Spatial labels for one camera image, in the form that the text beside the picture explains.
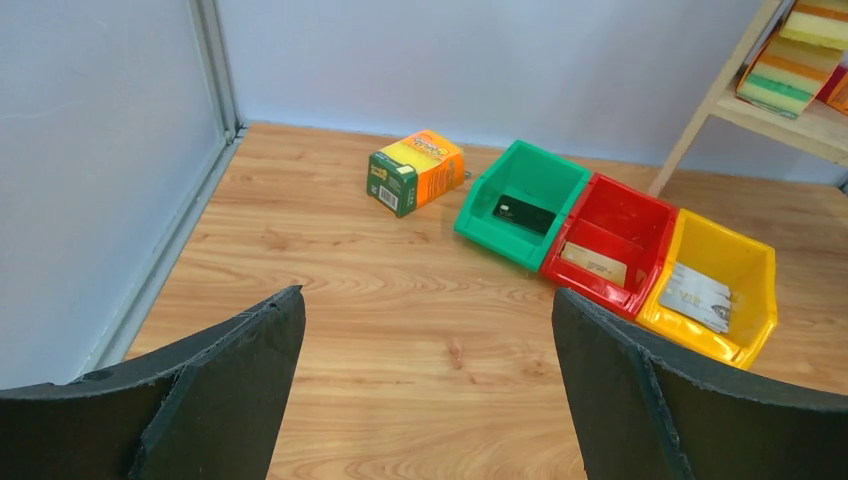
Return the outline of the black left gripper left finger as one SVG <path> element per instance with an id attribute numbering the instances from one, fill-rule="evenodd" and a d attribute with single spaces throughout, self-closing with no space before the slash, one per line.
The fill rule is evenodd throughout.
<path id="1" fill-rule="evenodd" d="M 74 381 L 1 393 L 5 479 L 263 479 L 305 333 L 299 286 Z"/>

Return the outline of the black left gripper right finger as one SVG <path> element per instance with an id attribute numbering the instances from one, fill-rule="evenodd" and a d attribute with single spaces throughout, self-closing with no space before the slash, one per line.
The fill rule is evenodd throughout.
<path id="1" fill-rule="evenodd" d="M 843 479 L 847 399 L 728 366 L 559 289 L 552 328 L 591 479 Z"/>

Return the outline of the white VIP card in bin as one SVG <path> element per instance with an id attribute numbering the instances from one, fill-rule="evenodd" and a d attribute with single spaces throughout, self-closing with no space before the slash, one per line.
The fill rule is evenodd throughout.
<path id="1" fill-rule="evenodd" d="M 732 292 L 724 284 L 676 262 L 659 304 L 716 333 L 728 333 Z"/>

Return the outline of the gold credit card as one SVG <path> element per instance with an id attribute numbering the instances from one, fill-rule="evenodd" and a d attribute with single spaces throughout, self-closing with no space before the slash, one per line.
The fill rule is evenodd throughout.
<path id="1" fill-rule="evenodd" d="M 560 257 L 619 287 L 625 286 L 627 266 L 612 257 L 602 255 L 573 242 L 566 242 Z"/>

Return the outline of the black credit card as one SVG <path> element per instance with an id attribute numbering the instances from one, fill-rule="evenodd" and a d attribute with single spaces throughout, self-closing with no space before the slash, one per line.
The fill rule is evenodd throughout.
<path id="1" fill-rule="evenodd" d="M 539 235 L 546 235 L 556 219 L 555 213 L 509 195 L 499 197 L 493 209 L 493 215 L 495 218 Z"/>

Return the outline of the yellow plastic bin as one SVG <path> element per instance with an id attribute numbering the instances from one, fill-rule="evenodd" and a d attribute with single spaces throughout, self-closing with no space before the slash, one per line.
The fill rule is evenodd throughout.
<path id="1" fill-rule="evenodd" d="M 778 323 L 774 248 L 682 209 L 636 322 L 693 351 L 749 368 Z"/>

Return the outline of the red plastic bin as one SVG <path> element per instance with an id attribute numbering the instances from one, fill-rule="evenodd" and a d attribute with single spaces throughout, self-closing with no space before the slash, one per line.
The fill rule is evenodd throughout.
<path id="1" fill-rule="evenodd" d="M 559 230 L 540 273 L 626 320 L 635 320 L 665 265 L 679 209 L 606 175 L 595 173 Z M 573 242 L 627 266 L 619 287 L 560 252 Z"/>

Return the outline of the green plastic bin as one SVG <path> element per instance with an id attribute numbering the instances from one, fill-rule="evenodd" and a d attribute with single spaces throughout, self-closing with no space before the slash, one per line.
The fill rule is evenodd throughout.
<path id="1" fill-rule="evenodd" d="M 537 272 L 590 177 L 589 169 L 517 140 L 473 183 L 454 230 Z M 495 218 L 493 209 L 501 195 L 555 213 L 556 219 L 547 234 L 535 234 Z"/>

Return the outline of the orange green sponge box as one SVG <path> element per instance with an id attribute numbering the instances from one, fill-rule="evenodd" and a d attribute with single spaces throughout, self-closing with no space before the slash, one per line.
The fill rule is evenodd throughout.
<path id="1" fill-rule="evenodd" d="M 433 130 L 422 130 L 369 156 L 366 193 L 402 218 L 465 179 L 462 148 Z"/>

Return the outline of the wooden shelf unit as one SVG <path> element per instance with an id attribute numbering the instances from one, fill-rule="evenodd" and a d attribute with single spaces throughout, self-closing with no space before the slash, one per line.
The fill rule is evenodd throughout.
<path id="1" fill-rule="evenodd" d="M 705 121 L 716 116 L 772 140 L 817 156 L 831 163 L 847 165 L 847 117 L 814 102 L 799 118 L 791 120 L 738 99 L 733 90 L 737 72 L 755 43 L 778 18 L 780 1 L 762 1 L 734 50 L 710 85 L 678 141 L 672 148 L 647 193 L 657 197 L 673 175 Z"/>

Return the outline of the stacked sponge pack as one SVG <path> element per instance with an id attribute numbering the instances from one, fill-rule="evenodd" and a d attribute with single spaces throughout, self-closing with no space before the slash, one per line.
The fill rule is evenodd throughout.
<path id="1" fill-rule="evenodd" d="M 847 3 L 796 1 L 743 74 L 736 96 L 796 119 L 814 100 L 847 51 Z"/>

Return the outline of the red orange snack bag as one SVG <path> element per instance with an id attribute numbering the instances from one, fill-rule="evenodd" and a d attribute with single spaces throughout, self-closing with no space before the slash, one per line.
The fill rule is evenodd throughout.
<path id="1" fill-rule="evenodd" d="M 830 108 L 847 115 L 847 64 L 841 63 L 816 95 L 816 99 Z"/>

